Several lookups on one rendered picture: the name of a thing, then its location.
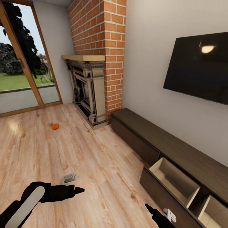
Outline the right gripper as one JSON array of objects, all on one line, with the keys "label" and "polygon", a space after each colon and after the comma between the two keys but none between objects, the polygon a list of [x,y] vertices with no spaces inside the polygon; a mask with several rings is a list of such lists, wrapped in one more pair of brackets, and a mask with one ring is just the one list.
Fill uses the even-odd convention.
[{"label": "right gripper", "polygon": [[151,214],[153,214],[152,219],[158,224],[159,228],[169,228],[173,225],[165,216],[163,216],[157,209],[152,208],[147,203],[145,204],[147,209]]}]

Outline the pumpkin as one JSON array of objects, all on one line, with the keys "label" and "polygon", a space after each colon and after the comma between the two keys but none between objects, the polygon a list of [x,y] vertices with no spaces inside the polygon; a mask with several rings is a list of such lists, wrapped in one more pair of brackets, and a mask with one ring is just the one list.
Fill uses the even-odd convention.
[{"label": "pumpkin", "polygon": [[58,124],[58,123],[55,123],[55,124],[52,125],[52,129],[55,130],[55,129],[57,129],[57,128],[59,128],[59,124]]}]

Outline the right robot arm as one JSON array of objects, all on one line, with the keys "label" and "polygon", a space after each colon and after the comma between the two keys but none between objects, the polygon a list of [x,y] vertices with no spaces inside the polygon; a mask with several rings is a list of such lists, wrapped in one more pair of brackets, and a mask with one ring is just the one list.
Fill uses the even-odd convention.
[{"label": "right robot arm", "polygon": [[147,203],[145,206],[153,214],[152,219],[158,224],[159,228],[176,228],[171,222],[176,222],[176,216],[169,209],[164,208],[164,213],[161,214],[157,209],[152,208]]}]

